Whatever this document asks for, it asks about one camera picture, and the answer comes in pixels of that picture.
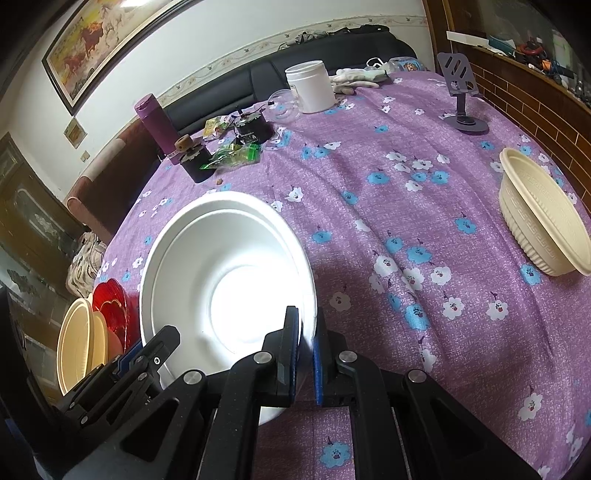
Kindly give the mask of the large white foam bowl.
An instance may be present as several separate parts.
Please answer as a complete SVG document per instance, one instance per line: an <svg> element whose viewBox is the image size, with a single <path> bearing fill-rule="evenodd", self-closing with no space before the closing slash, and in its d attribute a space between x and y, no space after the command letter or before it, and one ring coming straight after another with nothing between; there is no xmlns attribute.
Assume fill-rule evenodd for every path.
<svg viewBox="0 0 591 480"><path fill-rule="evenodd" d="M297 381L303 382L311 365L318 300L311 265L294 231L290 228L287 244L276 250L202 255L183 252L186 245L176 241L162 256L152 256L151 248L141 280L142 341L166 325L180 334L180 345L159 369L162 387L187 370L214 374L256 353L266 334L283 328L287 306L297 307L300 316Z"/></svg>

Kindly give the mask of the white cloth gloves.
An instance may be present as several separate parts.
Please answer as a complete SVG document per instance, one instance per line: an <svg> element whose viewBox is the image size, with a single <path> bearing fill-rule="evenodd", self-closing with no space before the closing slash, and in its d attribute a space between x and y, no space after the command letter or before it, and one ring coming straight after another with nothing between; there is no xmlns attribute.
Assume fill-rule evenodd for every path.
<svg viewBox="0 0 591 480"><path fill-rule="evenodd" d="M389 79L388 73L381 69L344 68L331 75L329 82L335 94L354 95L358 88L377 89Z"/></svg>

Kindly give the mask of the white plastic jar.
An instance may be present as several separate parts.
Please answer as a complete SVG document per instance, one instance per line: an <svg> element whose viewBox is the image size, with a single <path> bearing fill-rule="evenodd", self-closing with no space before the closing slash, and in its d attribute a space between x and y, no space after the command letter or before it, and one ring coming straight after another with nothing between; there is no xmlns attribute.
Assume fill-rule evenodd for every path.
<svg viewBox="0 0 591 480"><path fill-rule="evenodd" d="M311 60L288 67L287 84L304 114L329 110L337 103L329 74L322 60Z"/></svg>

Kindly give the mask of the small red glass plate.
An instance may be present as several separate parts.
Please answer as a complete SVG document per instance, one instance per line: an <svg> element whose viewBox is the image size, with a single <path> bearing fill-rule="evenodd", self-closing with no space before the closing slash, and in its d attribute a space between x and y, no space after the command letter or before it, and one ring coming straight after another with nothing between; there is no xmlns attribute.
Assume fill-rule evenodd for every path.
<svg viewBox="0 0 591 480"><path fill-rule="evenodd" d="M92 292L92 308L102 314L109 332L114 334L123 350L125 290L115 279L99 283Z"/></svg>

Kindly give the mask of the green plastic wrapper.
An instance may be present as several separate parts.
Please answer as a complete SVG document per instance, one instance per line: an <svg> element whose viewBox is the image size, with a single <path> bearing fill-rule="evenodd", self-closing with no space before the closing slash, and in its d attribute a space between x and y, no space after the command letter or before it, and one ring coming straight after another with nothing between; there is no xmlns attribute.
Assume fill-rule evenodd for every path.
<svg viewBox="0 0 591 480"><path fill-rule="evenodd" d="M259 144L229 143L216 150L211 160L200 167L201 170L235 169L256 164L260 157Z"/></svg>

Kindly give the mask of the framed horse painting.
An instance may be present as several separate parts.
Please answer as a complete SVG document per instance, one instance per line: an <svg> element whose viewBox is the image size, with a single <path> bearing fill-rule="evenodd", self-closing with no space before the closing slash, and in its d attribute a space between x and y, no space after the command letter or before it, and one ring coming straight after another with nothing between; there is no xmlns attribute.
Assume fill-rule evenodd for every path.
<svg viewBox="0 0 591 480"><path fill-rule="evenodd" d="M191 4L187 0L80 2L42 59L68 113L75 115L131 49Z"/></svg>

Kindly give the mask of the purple floral tablecloth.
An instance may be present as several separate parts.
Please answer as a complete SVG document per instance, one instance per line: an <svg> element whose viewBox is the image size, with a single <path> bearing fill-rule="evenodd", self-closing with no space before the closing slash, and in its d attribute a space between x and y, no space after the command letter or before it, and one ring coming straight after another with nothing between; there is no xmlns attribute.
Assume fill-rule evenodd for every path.
<svg viewBox="0 0 591 480"><path fill-rule="evenodd" d="M499 209L500 152L563 170L480 99L476 137L445 122L444 80L403 72L281 126L256 164L195 183L163 162L132 197L98 280L136 294L167 221L206 194L239 191L283 216L307 250L329 328L391 371L422 368L544 479L590 443L590 281L540 273Z"/></svg>

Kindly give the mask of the black leather sofa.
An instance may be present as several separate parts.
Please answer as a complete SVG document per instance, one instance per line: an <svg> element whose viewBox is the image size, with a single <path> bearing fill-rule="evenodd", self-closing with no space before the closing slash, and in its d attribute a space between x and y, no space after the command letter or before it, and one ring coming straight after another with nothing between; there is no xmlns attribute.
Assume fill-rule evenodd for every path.
<svg viewBox="0 0 591 480"><path fill-rule="evenodd" d="M249 108L287 89L284 71L288 67L321 60L332 75L341 68L363 68L374 57L388 61L418 55L383 25L342 28L239 66L172 102L164 112L179 134L192 134L204 128L209 118Z"/></svg>

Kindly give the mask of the beige plastic ribbed bowl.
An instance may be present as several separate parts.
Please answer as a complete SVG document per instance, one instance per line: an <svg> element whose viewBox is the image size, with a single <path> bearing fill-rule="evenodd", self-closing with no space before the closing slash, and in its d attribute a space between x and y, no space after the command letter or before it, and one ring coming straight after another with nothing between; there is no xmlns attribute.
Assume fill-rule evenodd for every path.
<svg viewBox="0 0 591 480"><path fill-rule="evenodd" d="M540 165L518 150L499 155L499 205L516 242L549 276L590 274L590 237L567 194Z"/></svg>

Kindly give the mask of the black cup with cork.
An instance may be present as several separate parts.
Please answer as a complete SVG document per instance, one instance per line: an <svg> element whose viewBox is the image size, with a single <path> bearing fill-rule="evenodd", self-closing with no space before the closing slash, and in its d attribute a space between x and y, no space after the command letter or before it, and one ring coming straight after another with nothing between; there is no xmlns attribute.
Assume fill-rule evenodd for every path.
<svg viewBox="0 0 591 480"><path fill-rule="evenodd" d="M212 161L212 155L200 138L193 139L189 135L183 135L176 141L175 148L179 154L180 166L194 183L202 183L211 177L213 170L208 165Z"/></svg>

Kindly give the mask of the purple thermos bottle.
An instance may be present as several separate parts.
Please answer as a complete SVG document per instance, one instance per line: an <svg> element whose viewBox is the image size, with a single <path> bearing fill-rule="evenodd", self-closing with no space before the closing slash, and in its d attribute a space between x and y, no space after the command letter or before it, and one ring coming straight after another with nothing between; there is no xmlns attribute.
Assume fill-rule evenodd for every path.
<svg viewBox="0 0 591 480"><path fill-rule="evenodd" d="M162 152L165 155L173 153L179 134L156 97L145 95L135 103L134 110Z"/></svg>

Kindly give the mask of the black electronic device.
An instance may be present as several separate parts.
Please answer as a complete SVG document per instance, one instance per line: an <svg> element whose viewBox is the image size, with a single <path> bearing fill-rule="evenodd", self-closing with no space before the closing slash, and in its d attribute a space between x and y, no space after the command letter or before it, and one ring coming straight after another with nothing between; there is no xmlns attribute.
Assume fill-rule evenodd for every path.
<svg viewBox="0 0 591 480"><path fill-rule="evenodd" d="M235 141L239 145L263 145L273 138L273 126L266 121L259 111L240 113L232 124L235 130Z"/></svg>

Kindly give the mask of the wooden glass-door cabinet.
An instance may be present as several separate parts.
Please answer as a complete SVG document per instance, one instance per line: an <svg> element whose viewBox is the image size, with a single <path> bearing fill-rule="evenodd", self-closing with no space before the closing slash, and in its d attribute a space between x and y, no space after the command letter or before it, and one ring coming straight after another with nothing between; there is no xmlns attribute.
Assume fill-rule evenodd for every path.
<svg viewBox="0 0 591 480"><path fill-rule="evenodd" d="M10 134L1 136L1 283L24 308L18 315L26 359L41 391L61 398L56 349L75 299L66 277L84 227L35 174Z"/></svg>

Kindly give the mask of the small framed wall notice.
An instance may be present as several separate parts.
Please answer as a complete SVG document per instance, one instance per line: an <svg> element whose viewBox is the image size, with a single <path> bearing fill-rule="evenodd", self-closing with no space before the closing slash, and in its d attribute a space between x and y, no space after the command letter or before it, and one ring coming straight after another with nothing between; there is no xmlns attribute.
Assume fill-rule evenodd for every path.
<svg viewBox="0 0 591 480"><path fill-rule="evenodd" d="M77 149L87 136L86 131L75 117L70 119L63 134L74 149Z"/></svg>

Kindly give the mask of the large red glass plate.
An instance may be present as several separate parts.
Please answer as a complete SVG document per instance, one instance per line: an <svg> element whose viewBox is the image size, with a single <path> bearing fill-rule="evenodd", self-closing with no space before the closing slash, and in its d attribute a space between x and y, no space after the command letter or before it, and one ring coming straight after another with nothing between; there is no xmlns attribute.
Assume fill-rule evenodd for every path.
<svg viewBox="0 0 591 480"><path fill-rule="evenodd" d="M124 313L124 340L123 350L128 351L140 339L138 297L136 295L125 294L125 301L122 307Z"/></svg>

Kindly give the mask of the patterned blanket bundle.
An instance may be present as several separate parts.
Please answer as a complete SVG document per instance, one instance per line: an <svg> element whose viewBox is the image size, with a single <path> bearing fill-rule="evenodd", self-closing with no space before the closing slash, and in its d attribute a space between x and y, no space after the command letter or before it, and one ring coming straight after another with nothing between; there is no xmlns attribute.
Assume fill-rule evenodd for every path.
<svg viewBox="0 0 591 480"><path fill-rule="evenodd" d="M75 297L88 297L102 269L106 244L93 232L84 232L68 267L66 289Z"/></svg>

